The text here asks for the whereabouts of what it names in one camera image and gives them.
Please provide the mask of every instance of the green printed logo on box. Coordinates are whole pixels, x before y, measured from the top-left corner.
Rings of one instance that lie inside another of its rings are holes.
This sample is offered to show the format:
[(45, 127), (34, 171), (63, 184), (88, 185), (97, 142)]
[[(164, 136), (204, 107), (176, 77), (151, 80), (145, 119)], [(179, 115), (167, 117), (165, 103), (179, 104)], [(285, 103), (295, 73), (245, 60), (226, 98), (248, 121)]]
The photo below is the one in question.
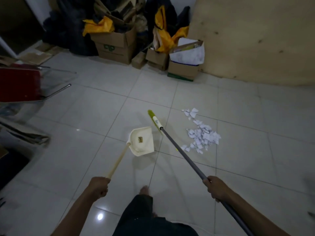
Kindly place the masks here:
[(109, 52), (113, 52), (115, 50), (115, 46), (110, 46), (110, 45), (104, 45), (104, 48), (106, 50), (109, 50)]

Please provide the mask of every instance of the pile of paper scraps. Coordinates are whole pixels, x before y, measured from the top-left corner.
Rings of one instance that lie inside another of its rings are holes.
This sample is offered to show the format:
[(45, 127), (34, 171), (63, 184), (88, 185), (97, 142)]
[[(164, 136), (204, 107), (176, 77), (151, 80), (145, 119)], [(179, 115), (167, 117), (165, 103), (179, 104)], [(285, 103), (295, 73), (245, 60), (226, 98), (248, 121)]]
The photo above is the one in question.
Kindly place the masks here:
[[(189, 109), (182, 110), (185, 115), (188, 117), (189, 120), (191, 118), (195, 118), (196, 114), (198, 112), (197, 109), (193, 108), (191, 111)], [(221, 136), (217, 134), (217, 132), (212, 131), (211, 127), (209, 125), (205, 125), (202, 123), (202, 121), (199, 120), (193, 120), (194, 123), (197, 125), (197, 129), (186, 129), (188, 131), (188, 136), (190, 138), (193, 138), (195, 141), (193, 143), (190, 143), (190, 146), (183, 145), (181, 149), (189, 152), (190, 149), (196, 149), (196, 151), (200, 154), (203, 154), (203, 151), (201, 149), (208, 150), (208, 147), (212, 144), (219, 144), (219, 140), (221, 139)]]

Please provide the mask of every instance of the wooden dustpan handle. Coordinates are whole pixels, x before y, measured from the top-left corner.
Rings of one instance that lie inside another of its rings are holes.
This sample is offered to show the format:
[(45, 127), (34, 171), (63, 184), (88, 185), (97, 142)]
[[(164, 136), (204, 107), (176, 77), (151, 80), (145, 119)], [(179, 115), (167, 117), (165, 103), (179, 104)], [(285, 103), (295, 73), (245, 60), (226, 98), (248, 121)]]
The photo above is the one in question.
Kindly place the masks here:
[(117, 161), (115, 162), (115, 165), (113, 166), (112, 170), (108, 173), (108, 176), (106, 176), (106, 178), (111, 179), (115, 170), (117, 169), (119, 163), (121, 162), (122, 158), (124, 157), (128, 147), (130, 146), (130, 143), (127, 143), (127, 145), (125, 146), (123, 152), (120, 154), (119, 158), (117, 159)]

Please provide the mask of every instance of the white dustpan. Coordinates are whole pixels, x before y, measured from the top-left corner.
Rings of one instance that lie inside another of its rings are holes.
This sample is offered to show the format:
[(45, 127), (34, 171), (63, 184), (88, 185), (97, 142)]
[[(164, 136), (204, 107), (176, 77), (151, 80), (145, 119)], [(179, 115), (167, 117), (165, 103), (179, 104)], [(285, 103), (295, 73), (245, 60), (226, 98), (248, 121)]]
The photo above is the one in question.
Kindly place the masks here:
[(112, 178), (112, 175), (114, 174), (116, 168), (124, 157), (128, 147), (135, 156), (142, 156), (154, 152), (152, 128), (142, 127), (132, 130), (132, 132), (129, 134), (127, 145), (117, 159), (114, 167), (107, 175), (107, 178)]

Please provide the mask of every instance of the foot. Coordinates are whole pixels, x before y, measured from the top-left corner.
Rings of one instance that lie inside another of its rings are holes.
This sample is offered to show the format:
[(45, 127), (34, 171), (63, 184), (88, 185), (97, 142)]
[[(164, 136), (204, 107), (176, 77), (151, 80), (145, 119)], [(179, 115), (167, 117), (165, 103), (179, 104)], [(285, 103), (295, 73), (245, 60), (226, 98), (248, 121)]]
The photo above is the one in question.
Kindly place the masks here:
[(142, 187), (139, 194), (149, 195), (149, 187), (147, 185)]

